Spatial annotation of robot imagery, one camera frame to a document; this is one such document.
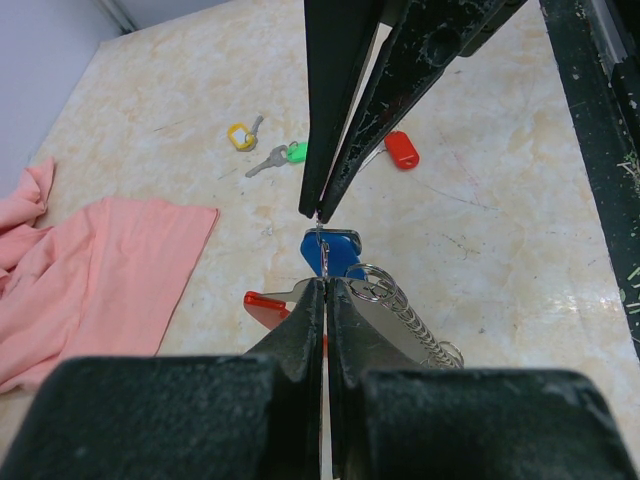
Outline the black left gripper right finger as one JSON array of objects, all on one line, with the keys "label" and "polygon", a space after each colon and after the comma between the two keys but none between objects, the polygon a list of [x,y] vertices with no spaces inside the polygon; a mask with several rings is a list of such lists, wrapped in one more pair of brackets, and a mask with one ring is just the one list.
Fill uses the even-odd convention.
[{"label": "black left gripper right finger", "polygon": [[326,295],[332,472],[339,479],[632,479],[596,386],[560,369],[427,369],[348,285]]}]

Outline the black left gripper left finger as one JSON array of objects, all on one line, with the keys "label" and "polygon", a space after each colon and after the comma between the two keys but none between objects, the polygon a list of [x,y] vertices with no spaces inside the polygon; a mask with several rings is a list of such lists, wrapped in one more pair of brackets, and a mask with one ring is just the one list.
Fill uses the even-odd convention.
[{"label": "black left gripper left finger", "polygon": [[44,381],[5,479],[316,479],[324,285],[243,355],[80,357]]}]

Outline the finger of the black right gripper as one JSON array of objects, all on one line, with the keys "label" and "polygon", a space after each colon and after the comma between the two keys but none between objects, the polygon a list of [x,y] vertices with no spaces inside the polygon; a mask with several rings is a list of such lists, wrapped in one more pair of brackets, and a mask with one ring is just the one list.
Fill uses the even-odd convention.
[{"label": "finger of the black right gripper", "polygon": [[340,140],[318,219],[328,223],[367,155],[407,115],[457,57],[481,48],[520,1],[396,1],[381,23]]},{"label": "finger of the black right gripper", "polygon": [[393,24],[396,1],[304,2],[309,138],[299,212],[314,216],[381,23]]}]

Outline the blue key tag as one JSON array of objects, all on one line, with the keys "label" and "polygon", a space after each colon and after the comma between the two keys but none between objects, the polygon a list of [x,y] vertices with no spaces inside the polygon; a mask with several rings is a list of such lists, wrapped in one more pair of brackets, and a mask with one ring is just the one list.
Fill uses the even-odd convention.
[{"label": "blue key tag", "polygon": [[360,263],[360,255],[355,254],[347,239],[323,236],[320,230],[317,230],[312,244],[314,249],[300,252],[302,257],[317,276],[324,273],[335,277],[347,276],[347,271]]}]

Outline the black-headed key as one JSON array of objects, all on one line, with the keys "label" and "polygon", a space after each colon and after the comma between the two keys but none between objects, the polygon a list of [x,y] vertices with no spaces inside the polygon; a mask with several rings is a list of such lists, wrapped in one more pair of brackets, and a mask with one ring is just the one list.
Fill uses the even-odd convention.
[{"label": "black-headed key", "polygon": [[[300,245],[300,252],[303,253],[305,250],[313,250],[314,247],[312,244],[315,242],[317,229],[310,228],[305,231],[303,236],[303,240]],[[360,234],[355,230],[349,229],[321,229],[320,234],[327,237],[342,237],[349,241],[351,248],[354,250],[356,255],[360,255],[362,252],[362,240]]]}]

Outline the silver keys on yellow tag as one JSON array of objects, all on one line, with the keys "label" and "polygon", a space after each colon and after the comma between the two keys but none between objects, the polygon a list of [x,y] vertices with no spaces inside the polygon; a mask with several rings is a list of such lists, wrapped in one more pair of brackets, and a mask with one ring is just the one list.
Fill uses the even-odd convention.
[{"label": "silver keys on yellow tag", "polygon": [[258,130],[259,127],[261,125],[261,123],[263,122],[264,117],[262,115],[258,115],[256,120],[254,121],[249,133],[251,134],[252,137],[256,137],[258,134]]}]

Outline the red key tag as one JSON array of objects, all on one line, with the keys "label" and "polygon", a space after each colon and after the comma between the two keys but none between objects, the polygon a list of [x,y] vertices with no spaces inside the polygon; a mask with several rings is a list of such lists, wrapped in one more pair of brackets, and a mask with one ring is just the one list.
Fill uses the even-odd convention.
[{"label": "red key tag", "polygon": [[406,133],[389,133],[384,139],[384,145],[398,169],[411,170],[418,166],[420,155]]}]

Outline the silver key on red tag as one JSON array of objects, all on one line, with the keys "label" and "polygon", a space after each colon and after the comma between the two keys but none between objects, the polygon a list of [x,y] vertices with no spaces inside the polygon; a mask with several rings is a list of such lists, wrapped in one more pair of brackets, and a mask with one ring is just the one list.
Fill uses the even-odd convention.
[{"label": "silver key on red tag", "polygon": [[361,173],[378,155],[386,152],[386,148],[378,148],[371,152],[363,161],[357,173]]}]

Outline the green key tag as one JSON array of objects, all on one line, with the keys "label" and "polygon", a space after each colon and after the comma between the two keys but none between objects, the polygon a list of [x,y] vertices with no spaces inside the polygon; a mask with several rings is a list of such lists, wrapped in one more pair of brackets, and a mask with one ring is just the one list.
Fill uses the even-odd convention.
[{"label": "green key tag", "polygon": [[307,142],[292,142],[287,149],[287,159],[290,163],[303,163],[307,157]]}]

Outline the yellow key tag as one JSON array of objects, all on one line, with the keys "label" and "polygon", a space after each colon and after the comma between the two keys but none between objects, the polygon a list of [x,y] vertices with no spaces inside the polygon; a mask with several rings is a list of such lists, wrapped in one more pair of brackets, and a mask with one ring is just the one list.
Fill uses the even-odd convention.
[{"label": "yellow key tag", "polygon": [[256,144],[256,135],[242,123],[231,125],[227,130],[227,137],[240,152],[251,151]]}]

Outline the silver key on green tag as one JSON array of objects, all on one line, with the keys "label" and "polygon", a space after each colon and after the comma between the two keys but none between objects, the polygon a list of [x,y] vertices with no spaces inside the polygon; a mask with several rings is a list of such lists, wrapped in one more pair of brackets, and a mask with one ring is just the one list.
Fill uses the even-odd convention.
[{"label": "silver key on green tag", "polygon": [[271,150],[269,156],[263,162],[249,170],[245,174],[245,177],[252,178],[265,169],[286,165],[289,162],[287,157],[288,149],[289,147],[287,145],[280,145],[275,147]]}]

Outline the pink cloth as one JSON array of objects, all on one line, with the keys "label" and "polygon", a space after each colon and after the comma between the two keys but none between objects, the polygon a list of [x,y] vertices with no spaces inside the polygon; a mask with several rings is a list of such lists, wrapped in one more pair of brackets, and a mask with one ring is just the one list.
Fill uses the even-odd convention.
[{"label": "pink cloth", "polygon": [[106,197],[38,227],[55,164],[1,201],[1,388],[34,390],[61,362],[154,355],[216,225],[216,209]]}]

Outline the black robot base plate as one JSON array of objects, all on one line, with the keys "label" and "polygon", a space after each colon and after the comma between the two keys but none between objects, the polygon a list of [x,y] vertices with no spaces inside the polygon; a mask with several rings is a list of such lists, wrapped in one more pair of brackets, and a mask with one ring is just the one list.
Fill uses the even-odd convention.
[{"label": "black robot base plate", "polygon": [[585,1],[540,3],[618,285],[639,347],[639,154],[596,43]]}]

